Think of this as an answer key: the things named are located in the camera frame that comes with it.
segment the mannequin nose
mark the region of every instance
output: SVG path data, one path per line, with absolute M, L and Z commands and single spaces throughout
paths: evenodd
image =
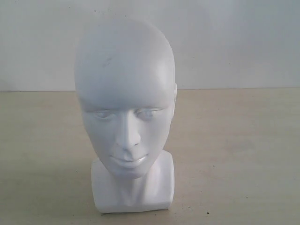
M 124 150 L 130 150 L 138 145 L 141 137 L 138 133 L 137 122 L 134 115 L 125 113 L 121 117 L 120 127 L 116 137 L 116 143 Z

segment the white mannequin head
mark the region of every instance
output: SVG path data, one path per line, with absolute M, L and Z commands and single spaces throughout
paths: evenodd
M 126 179 L 145 175 L 165 145 L 176 100 L 173 52 L 162 32 L 134 19 L 100 23 L 79 44 L 75 85 L 106 169 Z

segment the mannequin ear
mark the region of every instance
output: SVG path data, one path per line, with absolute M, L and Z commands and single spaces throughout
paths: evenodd
M 177 99 L 177 83 L 175 83 L 175 87 L 174 87 L 174 105 L 173 105 L 173 115 L 172 115 L 172 117 L 174 116 L 174 113 L 175 113 L 176 99 Z

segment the beige table surface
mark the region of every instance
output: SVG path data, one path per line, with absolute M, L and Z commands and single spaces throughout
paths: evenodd
M 0 93 L 0 225 L 300 225 L 300 89 L 181 90 L 165 149 L 171 209 L 101 215 L 75 93 Z

